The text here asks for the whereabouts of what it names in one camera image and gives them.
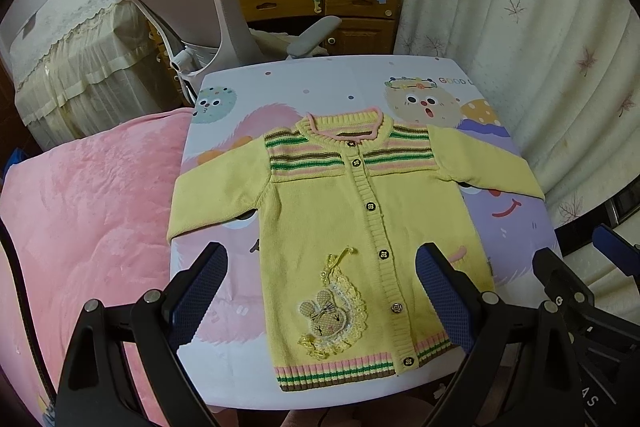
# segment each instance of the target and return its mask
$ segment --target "white table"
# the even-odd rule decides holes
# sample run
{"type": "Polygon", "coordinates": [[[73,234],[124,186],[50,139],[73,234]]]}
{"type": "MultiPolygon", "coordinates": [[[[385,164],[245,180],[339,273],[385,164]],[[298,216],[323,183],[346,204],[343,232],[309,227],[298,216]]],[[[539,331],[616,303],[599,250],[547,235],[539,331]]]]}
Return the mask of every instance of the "white table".
{"type": "MultiPolygon", "coordinates": [[[[458,128],[467,134],[517,153],[477,88],[455,62],[445,58],[376,55],[288,60],[209,74],[201,92],[206,93],[210,105],[205,114],[196,104],[194,111],[198,114],[189,129],[182,171],[242,145],[247,137],[257,138],[274,127],[291,126],[307,112],[339,114],[372,106],[396,120],[412,123],[416,118],[445,126],[459,122],[458,128]],[[418,82],[429,88],[397,89],[406,82],[403,77],[423,79],[409,84],[418,82]],[[226,95],[224,87],[232,88],[236,96],[226,95]],[[441,102],[455,100],[460,113],[455,108],[439,113],[435,107],[430,116],[421,113],[426,106],[416,112],[415,107],[405,107],[396,98],[424,98],[427,93],[441,102]],[[215,99],[220,102],[211,105],[215,99]]],[[[545,295],[532,275],[530,260],[539,248],[558,247],[544,204],[535,198],[492,194],[473,187],[465,189],[463,197],[491,258],[498,292],[507,302],[537,307],[545,295]]],[[[355,403],[436,380],[455,371],[462,361],[463,353],[458,348],[401,376],[308,391],[281,391],[265,334],[257,239],[254,214],[172,242],[172,276],[188,267],[209,241],[222,243],[228,251],[225,282],[193,341],[178,350],[185,370],[207,404],[285,410],[355,403]]]]}

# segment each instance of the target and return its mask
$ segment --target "cable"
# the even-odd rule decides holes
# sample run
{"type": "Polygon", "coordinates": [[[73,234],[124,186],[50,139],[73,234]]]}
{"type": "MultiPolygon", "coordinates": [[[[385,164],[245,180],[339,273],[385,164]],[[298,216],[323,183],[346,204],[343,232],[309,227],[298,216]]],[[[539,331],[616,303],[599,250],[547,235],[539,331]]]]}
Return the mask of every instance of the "cable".
{"type": "Polygon", "coordinates": [[[24,277],[22,275],[22,268],[20,268],[20,260],[18,259],[18,253],[15,251],[14,242],[11,240],[9,231],[6,229],[4,222],[0,218],[0,245],[4,248],[4,253],[9,261],[9,268],[11,274],[14,277],[15,292],[18,296],[18,306],[20,306],[20,313],[22,314],[22,321],[24,323],[24,331],[27,334],[27,341],[31,348],[31,354],[33,355],[33,361],[36,364],[36,369],[40,375],[40,380],[44,386],[47,396],[52,406],[56,404],[56,390],[53,387],[53,382],[49,376],[47,365],[44,362],[42,351],[40,350],[40,344],[38,343],[38,337],[36,335],[36,328],[33,324],[33,316],[31,315],[31,309],[29,308],[29,299],[27,297],[27,286],[24,283],[24,277]]]}
{"type": "Polygon", "coordinates": [[[322,427],[322,422],[324,421],[324,419],[326,418],[326,416],[329,414],[329,411],[331,410],[331,407],[327,407],[326,411],[324,411],[324,414],[320,417],[320,419],[318,420],[318,427],[322,427]]]}

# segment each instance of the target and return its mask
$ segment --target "bunny applique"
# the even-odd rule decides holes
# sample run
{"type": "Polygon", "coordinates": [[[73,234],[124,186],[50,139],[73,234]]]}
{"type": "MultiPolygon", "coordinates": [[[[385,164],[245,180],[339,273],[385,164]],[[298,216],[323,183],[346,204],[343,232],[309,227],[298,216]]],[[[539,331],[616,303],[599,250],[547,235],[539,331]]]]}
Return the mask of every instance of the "bunny applique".
{"type": "Polygon", "coordinates": [[[316,302],[300,304],[300,313],[309,319],[311,331],[319,339],[340,333],[347,325],[347,313],[335,305],[329,290],[320,290],[316,302]]]}
{"type": "Polygon", "coordinates": [[[309,333],[302,335],[298,343],[315,359],[324,360],[348,349],[366,328],[364,301],[337,266],[346,253],[355,252],[347,247],[339,256],[330,255],[321,273],[324,288],[315,301],[304,301],[298,308],[309,325],[309,333]]]}

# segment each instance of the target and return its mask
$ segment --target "brown stripe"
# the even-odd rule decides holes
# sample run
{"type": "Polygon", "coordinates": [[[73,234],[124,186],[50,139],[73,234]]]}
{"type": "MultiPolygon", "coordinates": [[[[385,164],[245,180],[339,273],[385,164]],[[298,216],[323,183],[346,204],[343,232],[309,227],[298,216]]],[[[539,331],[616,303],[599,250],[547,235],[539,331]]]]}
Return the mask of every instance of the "brown stripe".
{"type": "Polygon", "coordinates": [[[282,154],[280,156],[271,156],[271,160],[285,160],[285,161],[297,161],[297,160],[307,160],[309,158],[341,158],[338,153],[335,152],[325,152],[325,153],[309,153],[309,154],[301,154],[299,156],[288,156],[286,154],[282,154]]]}
{"type": "Polygon", "coordinates": [[[289,129],[285,129],[283,131],[274,132],[271,134],[265,134],[265,140],[273,140],[274,138],[280,138],[282,136],[300,136],[300,131],[291,132],[289,129]]]}
{"type": "Polygon", "coordinates": [[[371,156],[380,156],[382,154],[396,154],[396,153],[414,153],[414,152],[433,152],[431,147],[424,149],[380,149],[378,151],[368,152],[364,155],[365,158],[371,156]]]}
{"type": "Polygon", "coordinates": [[[338,136],[369,136],[371,131],[362,131],[362,132],[339,132],[338,136]]]}
{"type": "Polygon", "coordinates": [[[384,378],[384,377],[391,377],[392,375],[394,375],[396,372],[393,369],[389,369],[387,371],[381,371],[379,373],[372,373],[370,375],[354,375],[353,377],[347,377],[347,378],[336,378],[335,380],[329,380],[329,381],[310,381],[310,382],[305,382],[305,383],[286,383],[286,384],[280,384],[280,388],[283,391],[303,391],[305,389],[314,389],[316,387],[329,387],[331,385],[338,385],[341,383],[351,383],[351,382],[358,382],[358,381],[362,381],[362,380],[373,380],[374,378],[384,378]]]}
{"type": "Polygon", "coordinates": [[[457,346],[455,346],[454,344],[449,344],[449,346],[445,346],[439,351],[434,351],[433,353],[430,353],[428,356],[424,357],[422,360],[419,361],[418,367],[422,367],[426,363],[431,362],[431,360],[435,359],[436,357],[439,357],[440,355],[443,355],[444,353],[446,353],[447,351],[450,351],[454,347],[457,347],[457,346]]]}
{"type": "Polygon", "coordinates": [[[394,129],[396,131],[412,132],[412,133],[415,133],[415,134],[426,134],[426,133],[429,132],[426,127],[422,128],[422,129],[409,129],[408,127],[402,127],[401,125],[395,125],[394,129]]]}

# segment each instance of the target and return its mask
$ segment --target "yellow cardigan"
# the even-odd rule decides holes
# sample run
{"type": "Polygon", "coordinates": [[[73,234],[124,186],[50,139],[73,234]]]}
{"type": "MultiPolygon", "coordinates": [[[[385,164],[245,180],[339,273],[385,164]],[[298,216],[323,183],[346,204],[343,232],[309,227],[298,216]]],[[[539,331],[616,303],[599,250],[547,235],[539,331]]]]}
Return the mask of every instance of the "yellow cardigan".
{"type": "Polygon", "coordinates": [[[281,388],[387,377],[450,347],[415,274],[420,245],[494,288],[456,182],[543,198],[526,161],[455,129],[377,108],[308,115],[180,176],[168,239],[256,208],[281,388]]]}

